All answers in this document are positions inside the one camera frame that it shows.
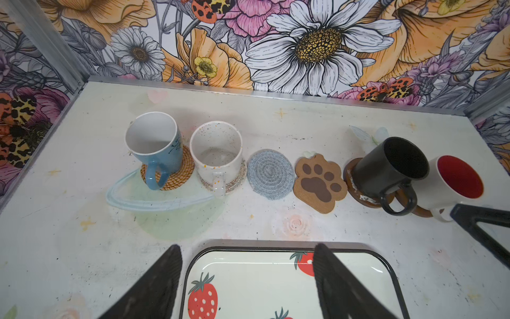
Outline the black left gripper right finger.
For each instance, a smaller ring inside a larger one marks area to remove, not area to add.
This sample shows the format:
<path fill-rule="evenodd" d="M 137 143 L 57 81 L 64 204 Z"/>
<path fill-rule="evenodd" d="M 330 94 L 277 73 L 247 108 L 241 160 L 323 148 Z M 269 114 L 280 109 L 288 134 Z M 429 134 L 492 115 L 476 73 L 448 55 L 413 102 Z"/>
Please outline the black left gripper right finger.
<path fill-rule="evenodd" d="M 314 249 L 313 271 L 324 318 L 394 318 L 323 243 Z"/>

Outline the cork paw print coaster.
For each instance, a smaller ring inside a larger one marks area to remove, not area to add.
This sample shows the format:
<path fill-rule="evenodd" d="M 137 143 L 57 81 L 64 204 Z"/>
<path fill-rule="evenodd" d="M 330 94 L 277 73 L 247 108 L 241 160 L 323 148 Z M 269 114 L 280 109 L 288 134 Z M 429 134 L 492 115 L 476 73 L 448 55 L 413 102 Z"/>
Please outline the cork paw print coaster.
<path fill-rule="evenodd" d="M 323 155 L 300 158 L 295 167 L 294 195 L 321 214 L 331 213 L 336 202 L 347 196 L 341 168 Z"/>

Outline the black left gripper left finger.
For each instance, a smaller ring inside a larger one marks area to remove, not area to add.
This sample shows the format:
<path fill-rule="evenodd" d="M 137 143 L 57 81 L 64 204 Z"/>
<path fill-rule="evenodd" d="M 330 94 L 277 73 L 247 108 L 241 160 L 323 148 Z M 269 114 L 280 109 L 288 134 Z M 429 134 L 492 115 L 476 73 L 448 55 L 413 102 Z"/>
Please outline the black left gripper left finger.
<path fill-rule="evenodd" d="M 172 245 L 102 318 L 171 318 L 183 267 Z"/>

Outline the black mug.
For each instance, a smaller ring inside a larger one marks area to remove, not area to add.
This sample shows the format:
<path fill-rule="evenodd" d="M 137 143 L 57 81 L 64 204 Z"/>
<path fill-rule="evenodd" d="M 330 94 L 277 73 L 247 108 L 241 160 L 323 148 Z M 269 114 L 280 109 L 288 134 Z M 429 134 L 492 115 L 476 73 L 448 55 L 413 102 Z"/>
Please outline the black mug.
<path fill-rule="evenodd" d="M 351 170 L 355 187 L 365 196 L 376 199 L 386 213 L 404 216 L 418 205 L 413 182 L 425 179 L 430 171 L 424 153 L 412 142 L 389 137 L 362 158 Z M 401 190 L 407 202 L 401 211 L 391 208 L 387 196 Z"/>

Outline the woven rattan round coaster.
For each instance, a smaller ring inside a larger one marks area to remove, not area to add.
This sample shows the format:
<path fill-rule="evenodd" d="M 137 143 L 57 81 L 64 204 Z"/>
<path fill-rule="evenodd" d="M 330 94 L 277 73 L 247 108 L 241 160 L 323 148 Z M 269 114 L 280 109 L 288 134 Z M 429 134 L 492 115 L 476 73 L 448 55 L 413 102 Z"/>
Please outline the woven rattan round coaster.
<path fill-rule="evenodd" d="M 171 174 L 164 186 L 159 191 L 171 191 L 183 186 L 192 176 L 195 170 L 195 162 L 188 146 L 183 146 L 183 160 L 181 168 L 174 174 Z"/>

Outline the blue mug white inside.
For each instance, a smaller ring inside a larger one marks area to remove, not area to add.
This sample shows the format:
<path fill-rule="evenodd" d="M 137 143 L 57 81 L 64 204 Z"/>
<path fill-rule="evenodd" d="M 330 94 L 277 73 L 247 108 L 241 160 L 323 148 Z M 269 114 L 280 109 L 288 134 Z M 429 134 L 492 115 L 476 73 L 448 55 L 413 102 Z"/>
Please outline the blue mug white inside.
<path fill-rule="evenodd" d="M 138 116 L 125 135 L 128 150 L 146 165 L 146 185 L 162 189 L 183 162 L 181 133 L 175 119 L 164 112 Z"/>

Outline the scratched brown round coaster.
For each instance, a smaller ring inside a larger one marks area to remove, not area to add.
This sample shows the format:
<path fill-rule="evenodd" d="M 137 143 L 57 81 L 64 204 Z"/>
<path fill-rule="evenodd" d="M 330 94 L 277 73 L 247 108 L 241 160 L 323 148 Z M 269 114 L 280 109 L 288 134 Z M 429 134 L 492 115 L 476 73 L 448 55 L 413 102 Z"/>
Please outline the scratched brown round coaster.
<path fill-rule="evenodd" d="M 343 179 L 344 182 L 347 184 L 347 189 L 351 197 L 356 200 L 358 203 L 365 207 L 369 207 L 372 209 L 379 209 L 381 208 L 381 204 L 378 199 L 373 199 L 362 192 L 360 192 L 357 187 L 355 186 L 352 178 L 351 171 L 355 168 L 355 166 L 362 160 L 362 158 L 355 158 L 352 159 L 346 166 L 343 171 Z"/>

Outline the white mug red inside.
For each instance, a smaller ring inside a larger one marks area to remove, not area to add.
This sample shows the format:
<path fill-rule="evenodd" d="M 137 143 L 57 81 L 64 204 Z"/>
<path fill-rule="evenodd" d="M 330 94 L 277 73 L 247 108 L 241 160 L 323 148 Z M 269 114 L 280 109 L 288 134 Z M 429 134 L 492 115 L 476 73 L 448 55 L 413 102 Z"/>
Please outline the white mug red inside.
<path fill-rule="evenodd" d="M 455 156 L 429 161 L 426 178 L 413 182 L 418 207 L 430 211 L 441 222 L 450 222 L 450 211 L 459 203 L 478 200 L 485 187 L 477 171 Z"/>

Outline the grey woven round coaster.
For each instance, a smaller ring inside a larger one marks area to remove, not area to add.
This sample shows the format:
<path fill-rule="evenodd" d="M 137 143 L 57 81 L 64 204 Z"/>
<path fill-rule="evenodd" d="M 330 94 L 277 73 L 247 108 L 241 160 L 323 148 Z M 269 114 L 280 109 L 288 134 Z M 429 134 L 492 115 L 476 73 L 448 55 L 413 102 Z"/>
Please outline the grey woven round coaster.
<path fill-rule="evenodd" d="M 296 179 L 287 157 L 270 149 L 259 150 L 250 157 L 247 178 L 253 191 L 269 200 L 285 198 Z"/>

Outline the plain brown round coaster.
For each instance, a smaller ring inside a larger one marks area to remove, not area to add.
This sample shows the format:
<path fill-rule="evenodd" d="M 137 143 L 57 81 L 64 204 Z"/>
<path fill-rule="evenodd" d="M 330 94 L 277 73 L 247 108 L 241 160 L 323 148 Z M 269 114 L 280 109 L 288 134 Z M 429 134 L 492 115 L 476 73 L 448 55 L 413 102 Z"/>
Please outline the plain brown round coaster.
<path fill-rule="evenodd" d="M 406 197 L 406 195 L 404 194 L 404 192 L 402 190 L 398 190 L 395 193 L 395 198 L 398 200 L 398 202 L 403 207 L 406 207 L 408 198 Z M 423 209 L 419 205 L 415 207 L 415 209 L 413 210 L 413 214 L 416 216 L 419 216 L 419 217 L 423 217 L 423 218 L 432 218 L 433 217 L 433 214 L 431 211 Z"/>

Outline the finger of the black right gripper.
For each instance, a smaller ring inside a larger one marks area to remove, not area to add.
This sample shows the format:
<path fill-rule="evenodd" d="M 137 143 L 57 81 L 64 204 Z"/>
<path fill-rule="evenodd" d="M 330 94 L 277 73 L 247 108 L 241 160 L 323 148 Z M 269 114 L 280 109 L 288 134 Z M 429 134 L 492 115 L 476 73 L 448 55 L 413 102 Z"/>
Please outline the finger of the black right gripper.
<path fill-rule="evenodd" d="M 481 223 L 509 228 L 509 212 L 487 207 L 457 204 L 450 217 L 478 243 L 485 247 L 501 264 L 509 268 L 509 250 L 479 225 Z"/>

